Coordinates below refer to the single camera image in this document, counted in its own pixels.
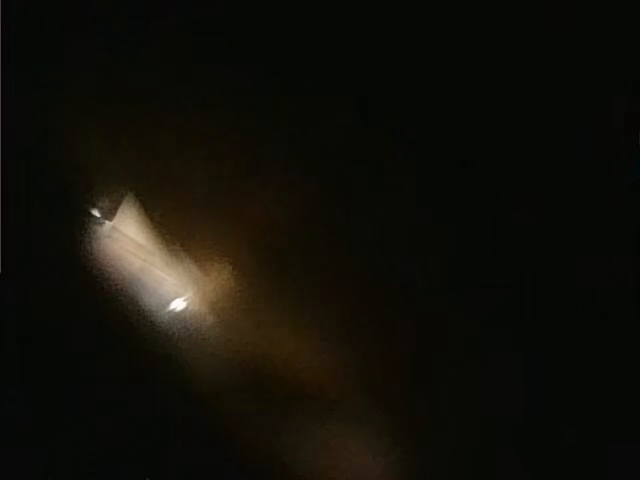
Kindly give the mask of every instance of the bright light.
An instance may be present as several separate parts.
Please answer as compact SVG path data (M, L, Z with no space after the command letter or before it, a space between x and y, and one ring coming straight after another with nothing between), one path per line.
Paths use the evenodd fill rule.
M180 312L187 308L187 300L184 297L176 298L173 302L169 304L170 312Z

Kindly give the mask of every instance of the dark night sky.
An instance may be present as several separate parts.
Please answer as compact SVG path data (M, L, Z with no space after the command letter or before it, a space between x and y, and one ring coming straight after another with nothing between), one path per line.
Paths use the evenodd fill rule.
M635 478L629 22L9 3L3 448L25 478L285 475L83 266L85 205L122 183L256 302L325 319L408 478Z

